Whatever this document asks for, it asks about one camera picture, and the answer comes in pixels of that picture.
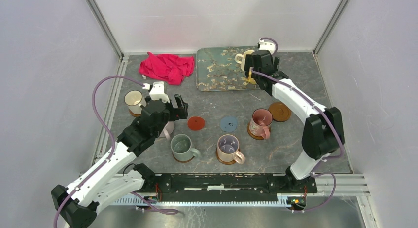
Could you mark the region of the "lilac ceramic mug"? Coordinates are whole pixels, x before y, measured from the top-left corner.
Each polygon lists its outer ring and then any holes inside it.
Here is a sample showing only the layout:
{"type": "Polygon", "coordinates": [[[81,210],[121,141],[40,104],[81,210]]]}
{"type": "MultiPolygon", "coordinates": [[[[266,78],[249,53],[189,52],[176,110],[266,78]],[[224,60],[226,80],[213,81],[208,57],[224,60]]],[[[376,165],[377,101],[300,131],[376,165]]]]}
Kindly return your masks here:
{"type": "Polygon", "coordinates": [[[171,134],[174,131],[174,122],[169,121],[163,128],[159,138],[166,138],[168,141],[171,140],[171,134]]]}

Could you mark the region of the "white mug black handle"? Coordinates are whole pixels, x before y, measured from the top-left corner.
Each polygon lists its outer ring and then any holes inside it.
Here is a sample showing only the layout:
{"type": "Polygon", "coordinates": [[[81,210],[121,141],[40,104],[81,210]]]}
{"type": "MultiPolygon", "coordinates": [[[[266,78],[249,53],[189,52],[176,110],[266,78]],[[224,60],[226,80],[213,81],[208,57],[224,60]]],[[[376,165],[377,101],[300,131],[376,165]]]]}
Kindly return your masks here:
{"type": "Polygon", "coordinates": [[[138,90],[132,90],[125,94],[124,102],[128,109],[135,114],[141,114],[142,109],[147,106],[145,97],[138,90]]]}

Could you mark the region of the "grey-green ceramic mug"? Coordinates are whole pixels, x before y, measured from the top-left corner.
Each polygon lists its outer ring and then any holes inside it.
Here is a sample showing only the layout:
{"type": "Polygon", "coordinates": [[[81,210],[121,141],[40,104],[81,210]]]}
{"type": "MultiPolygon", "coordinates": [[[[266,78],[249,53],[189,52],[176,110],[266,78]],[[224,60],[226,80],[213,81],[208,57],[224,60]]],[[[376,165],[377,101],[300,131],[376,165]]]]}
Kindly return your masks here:
{"type": "Polygon", "coordinates": [[[186,134],[175,135],[170,142],[172,155],[178,160],[189,160],[201,157],[201,152],[193,146],[192,140],[186,134]]]}

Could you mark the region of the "red round coaster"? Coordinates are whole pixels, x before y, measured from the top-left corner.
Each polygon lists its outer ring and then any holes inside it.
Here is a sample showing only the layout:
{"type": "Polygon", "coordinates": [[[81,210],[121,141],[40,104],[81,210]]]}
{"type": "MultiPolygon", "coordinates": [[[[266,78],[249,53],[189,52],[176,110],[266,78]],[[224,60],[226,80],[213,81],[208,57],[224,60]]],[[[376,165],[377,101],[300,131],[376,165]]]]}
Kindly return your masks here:
{"type": "Polygon", "coordinates": [[[192,131],[199,131],[202,130],[205,126],[205,120],[198,116],[191,117],[188,122],[187,126],[192,131]]]}

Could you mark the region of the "green floral serving tray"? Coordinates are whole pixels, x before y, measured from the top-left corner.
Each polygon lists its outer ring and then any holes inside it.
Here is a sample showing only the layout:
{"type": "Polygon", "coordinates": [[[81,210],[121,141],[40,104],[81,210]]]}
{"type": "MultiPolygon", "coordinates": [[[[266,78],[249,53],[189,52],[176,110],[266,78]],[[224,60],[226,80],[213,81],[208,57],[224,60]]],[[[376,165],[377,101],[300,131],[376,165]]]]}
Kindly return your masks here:
{"type": "Polygon", "coordinates": [[[236,54],[256,49],[256,46],[199,49],[196,54],[197,88],[203,92],[258,89],[257,84],[245,80],[244,71],[235,61],[236,54]]]}

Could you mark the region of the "glossy wooden ridged coaster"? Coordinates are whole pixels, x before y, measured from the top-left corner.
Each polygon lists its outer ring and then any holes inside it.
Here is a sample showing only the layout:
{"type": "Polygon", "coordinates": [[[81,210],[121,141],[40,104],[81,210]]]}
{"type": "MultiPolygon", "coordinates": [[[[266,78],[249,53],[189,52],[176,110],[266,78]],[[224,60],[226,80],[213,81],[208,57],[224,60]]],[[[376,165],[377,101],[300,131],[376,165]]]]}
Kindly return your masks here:
{"type": "Polygon", "coordinates": [[[192,157],[192,158],[191,158],[191,159],[189,159],[189,160],[185,160],[185,161],[183,161],[183,160],[178,160],[177,158],[175,158],[175,157],[174,157],[174,159],[175,159],[177,162],[180,162],[180,163],[188,163],[188,162],[192,161],[194,158],[195,158],[195,157],[192,157]]]}

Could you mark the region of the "pink floral patterned mug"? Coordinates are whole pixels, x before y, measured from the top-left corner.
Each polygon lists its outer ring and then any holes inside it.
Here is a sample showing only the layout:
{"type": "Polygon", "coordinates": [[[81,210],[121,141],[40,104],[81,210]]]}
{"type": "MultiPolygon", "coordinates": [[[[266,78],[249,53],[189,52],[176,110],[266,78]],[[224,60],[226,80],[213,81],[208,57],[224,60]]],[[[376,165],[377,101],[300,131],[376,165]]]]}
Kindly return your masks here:
{"type": "Polygon", "coordinates": [[[248,124],[250,131],[255,136],[261,136],[267,140],[271,136],[271,124],[273,117],[267,109],[256,109],[248,124]]]}

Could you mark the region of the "blue round coaster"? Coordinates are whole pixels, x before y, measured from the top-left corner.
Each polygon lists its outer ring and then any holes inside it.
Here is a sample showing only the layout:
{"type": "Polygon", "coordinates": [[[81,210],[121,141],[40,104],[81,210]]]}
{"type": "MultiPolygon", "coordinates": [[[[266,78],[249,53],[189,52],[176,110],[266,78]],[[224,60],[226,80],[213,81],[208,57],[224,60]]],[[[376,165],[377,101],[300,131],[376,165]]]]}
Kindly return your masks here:
{"type": "Polygon", "coordinates": [[[238,121],[235,117],[226,116],[221,119],[219,126],[224,132],[234,132],[238,127],[238,121]]]}

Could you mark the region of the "beige pink tall mug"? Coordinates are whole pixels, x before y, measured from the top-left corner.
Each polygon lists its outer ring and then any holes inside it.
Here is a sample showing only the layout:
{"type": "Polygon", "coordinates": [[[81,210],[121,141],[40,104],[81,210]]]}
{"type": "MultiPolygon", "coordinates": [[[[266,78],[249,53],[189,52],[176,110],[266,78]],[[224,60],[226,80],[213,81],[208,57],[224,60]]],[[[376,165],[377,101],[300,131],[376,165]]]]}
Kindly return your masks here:
{"type": "Polygon", "coordinates": [[[240,151],[240,143],[234,135],[222,135],[217,141],[218,155],[223,161],[235,160],[238,164],[245,163],[245,156],[240,151]]]}

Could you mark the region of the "yellow ceramic mug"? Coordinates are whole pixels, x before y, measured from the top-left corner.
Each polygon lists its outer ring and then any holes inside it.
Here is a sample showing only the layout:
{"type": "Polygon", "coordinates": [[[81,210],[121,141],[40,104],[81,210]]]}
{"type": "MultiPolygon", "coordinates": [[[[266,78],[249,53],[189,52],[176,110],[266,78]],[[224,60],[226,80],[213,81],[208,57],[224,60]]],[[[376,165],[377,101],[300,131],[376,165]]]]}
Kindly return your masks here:
{"type": "Polygon", "coordinates": [[[245,81],[247,81],[247,82],[249,82],[251,84],[256,85],[257,84],[256,83],[256,80],[252,77],[252,70],[253,70],[253,67],[250,67],[249,68],[249,71],[248,71],[248,77],[245,78],[245,81]]]}

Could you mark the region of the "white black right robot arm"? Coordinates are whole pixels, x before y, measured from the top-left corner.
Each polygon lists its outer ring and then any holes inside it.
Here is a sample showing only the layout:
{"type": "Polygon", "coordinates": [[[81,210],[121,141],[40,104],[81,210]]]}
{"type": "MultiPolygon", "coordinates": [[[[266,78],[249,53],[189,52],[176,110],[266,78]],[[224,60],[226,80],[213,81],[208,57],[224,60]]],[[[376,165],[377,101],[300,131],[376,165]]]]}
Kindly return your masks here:
{"type": "Polygon", "coordinates": [[[341,111],[328,108],[300,90],[282,71],[278,70],[279,58],[267,50],[257,50],[245,58],[245,75],[254,79],[260,89],[284,103],[303,122],[303,151],[287,169],[285,187],[298,192],[305,185],[304,179],[312,175],[317,165],[326,159],[344,155],[344,129],[341,111]]]}

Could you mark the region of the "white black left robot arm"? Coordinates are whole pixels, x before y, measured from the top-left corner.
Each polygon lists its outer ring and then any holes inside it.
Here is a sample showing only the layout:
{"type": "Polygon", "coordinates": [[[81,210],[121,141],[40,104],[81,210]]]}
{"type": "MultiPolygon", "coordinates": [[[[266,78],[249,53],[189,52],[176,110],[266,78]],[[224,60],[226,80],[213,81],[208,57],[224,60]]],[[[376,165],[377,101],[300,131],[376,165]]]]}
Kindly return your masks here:
{"type": "Polygon", "coordinates": [[[72,228],[87,228],[105,208],[104,200],[110,203],[118,197],[106,195],[107,182],[125,165],[139,157],[152,146],[168,122],[188,118],[188,104],[179,94],[174,95],[177,107],[171,101],[147,97],[147,105],[117,137],[113,149],[94,164],[87,172],[67,186],[56,185],[52,191],[55,220],[62,217],[72,228]]]}

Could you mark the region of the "brown wooden coaster far left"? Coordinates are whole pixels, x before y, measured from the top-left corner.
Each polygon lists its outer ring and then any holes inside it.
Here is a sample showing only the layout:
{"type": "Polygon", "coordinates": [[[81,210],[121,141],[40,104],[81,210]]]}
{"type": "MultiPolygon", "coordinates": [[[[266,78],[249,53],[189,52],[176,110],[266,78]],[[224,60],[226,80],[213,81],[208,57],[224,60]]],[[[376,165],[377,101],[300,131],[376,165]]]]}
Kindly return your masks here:
{"type": "Polygon", "coordinates": [[[129,113],[130,113],[133,117],[139,117],[139,116],[141,116],[141,114],[135,114],[135,113],[133,113],[131,110],[129,110],[129,113]]]}

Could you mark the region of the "cream yellow mug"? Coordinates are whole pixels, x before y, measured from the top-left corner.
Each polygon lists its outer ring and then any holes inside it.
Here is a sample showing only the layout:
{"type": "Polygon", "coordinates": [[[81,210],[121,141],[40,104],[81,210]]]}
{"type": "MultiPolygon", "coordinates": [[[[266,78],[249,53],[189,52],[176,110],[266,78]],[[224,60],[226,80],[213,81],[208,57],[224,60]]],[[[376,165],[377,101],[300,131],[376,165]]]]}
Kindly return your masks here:
{"type": "Polygon", "coordinates": [[[240,69],[242,71],[244,71],[245,60],[246,60],[247,55],[251,55],[253,52],[254,52],[254,50],[247,50],[242,54],[238,53],[238,54],[235,55],[235,62],[240,65],[240,69]]]}

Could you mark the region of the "crumpled red cloth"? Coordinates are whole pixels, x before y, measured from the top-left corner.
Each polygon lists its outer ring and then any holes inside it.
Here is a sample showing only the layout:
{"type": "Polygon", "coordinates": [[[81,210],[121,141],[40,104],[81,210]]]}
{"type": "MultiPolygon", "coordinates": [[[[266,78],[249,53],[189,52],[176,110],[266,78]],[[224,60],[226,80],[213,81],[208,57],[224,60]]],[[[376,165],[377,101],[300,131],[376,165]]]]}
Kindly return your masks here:
{"type": "Polygon", "coordinates": [[[147,52],[148,57],[139,65],[139,74],[165,81],[169,85],[181,85],[186,77],[193,74],[195,58],[174,54],[147,52]]]}

